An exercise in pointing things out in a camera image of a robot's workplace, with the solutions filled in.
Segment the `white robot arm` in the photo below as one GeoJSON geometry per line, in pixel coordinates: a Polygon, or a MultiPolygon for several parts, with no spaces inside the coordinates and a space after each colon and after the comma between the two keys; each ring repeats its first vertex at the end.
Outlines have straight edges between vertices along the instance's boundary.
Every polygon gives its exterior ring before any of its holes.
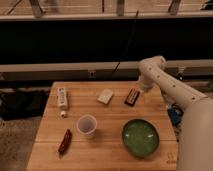
{"type": "Polygon", "coordinates": [[[163,56],[139,62],[139,85],[157,84],[180,106],[184,114],[179,134],[176,171],[213,171],[213,99],[164,71],[163,56]]]}

